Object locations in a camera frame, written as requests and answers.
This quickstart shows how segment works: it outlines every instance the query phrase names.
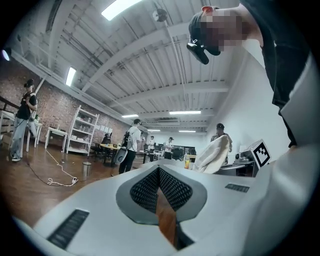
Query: air vent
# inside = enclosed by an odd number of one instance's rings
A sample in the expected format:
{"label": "air vent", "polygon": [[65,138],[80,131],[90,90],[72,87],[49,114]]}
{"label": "air vent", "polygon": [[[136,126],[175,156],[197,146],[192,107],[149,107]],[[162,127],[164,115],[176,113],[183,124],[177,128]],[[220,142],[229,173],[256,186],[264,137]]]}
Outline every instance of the air vent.
{"label": "air vent", "polygon": [[229,183],[228,185],[226,185],[225,188],[230,189],[230,190],[243,192],[243,193],[247,193],[248,190],[250,189],[250,187],[248,187],[248,186],[242,186],[242,185],[237,185],[237,184],[232,184],[232,183]]}
{"label": "air vent", "polygon": [[62,0],[54,0],[48,22],[46,24],[45,32],[48,33],[52,30],[52,26],[54,25],[54,21],[58,12],[58,9],[60,7]]}
{"label": "air vent", "polygon": [[48,237],[48,241],[61,249],[66,249],[74,238],[89,212],[76,209],[70,216]]}

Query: ceiling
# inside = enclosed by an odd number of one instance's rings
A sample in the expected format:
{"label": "ceiling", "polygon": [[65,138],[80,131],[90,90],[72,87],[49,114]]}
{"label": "ceiling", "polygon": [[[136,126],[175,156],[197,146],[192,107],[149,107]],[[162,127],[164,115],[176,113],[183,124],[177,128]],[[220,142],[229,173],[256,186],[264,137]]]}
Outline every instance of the ceiling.
{"label": "ceiling", "polygon": [[[237,52],[210,55],[208,65],[200,64],[186,48],[189,21],[202,6],[229,8],[239,1],[143,0],[109,21],[101,12],[112,2],[44,0],[18,25],[11,47],[60,84],[74,67],[65,90],[122,121],[121,115],[137,114],[146,128],[205,132],[230,91]],[[166,22],[153,19],[155,2],[167,11]],[[184,110],[202,113],[169,114]]]}

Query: wooden floor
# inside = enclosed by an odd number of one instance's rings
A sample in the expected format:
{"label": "wooden floor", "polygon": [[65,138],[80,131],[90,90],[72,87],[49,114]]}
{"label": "wooden floor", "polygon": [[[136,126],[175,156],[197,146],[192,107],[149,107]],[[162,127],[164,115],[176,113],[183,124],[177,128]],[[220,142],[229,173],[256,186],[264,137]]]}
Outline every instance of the wooden floor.
{"label": "wooden floor", "polygon": [[[61,149],[56,147],[48,147],[47,150],[59,163],[64,162],[64,170],[80,181],[83,180],[82,162],[88,159],[86,156],[61,153]],[[86,181],[77,182],[71,187],[49,186],[44,183],[48,182],[48,178],[61,184],[71,183],[72,178],[61,171],[51,156],[46,153],[43,144],[39,144],[37,148],[31,146],[28,153],[24,151],[20,162],[9,161],[7,145],[4,144],[0,150],[0,189],[12,215],[33,227],[40,217],[79,189],[94,181],[109,178],[111,174],[119,174],[118,166],[105,167],[101,161],[94,162],[91,157],[88,161],[92,163],[92,174]],[[36,177],[27,163],[44,182]],[[133,167],[138,168],[140,163],[142,163],[141,159],[136,159]],[[174,244],[176,213],[160,189],[158,195],[156,215],[159,218],[159,228]]]}

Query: white sleeve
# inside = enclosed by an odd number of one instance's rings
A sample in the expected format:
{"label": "white sleeve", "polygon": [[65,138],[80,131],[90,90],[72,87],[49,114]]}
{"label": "white sleeve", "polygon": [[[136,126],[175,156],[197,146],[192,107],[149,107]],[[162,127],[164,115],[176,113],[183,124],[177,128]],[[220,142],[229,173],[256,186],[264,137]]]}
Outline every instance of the white sleeve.
{"label": "white sleeve", "polygon": [[139,129],[133,134],[133,140],[140,142],[141,141],[141,132]]}

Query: metal bucket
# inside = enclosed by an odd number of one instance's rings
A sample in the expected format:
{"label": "metal bucket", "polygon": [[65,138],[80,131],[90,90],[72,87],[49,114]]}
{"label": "metal bucket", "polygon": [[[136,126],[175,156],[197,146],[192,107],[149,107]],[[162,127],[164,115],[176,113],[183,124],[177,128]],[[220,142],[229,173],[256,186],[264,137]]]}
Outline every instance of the metal bucket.
{"label": "metal bucket", "polygon": [[83,162],[82,163],[82,174],[83,174],[83,180],[87,180],[87,178],[91,174],[91,163],[90,162]]}

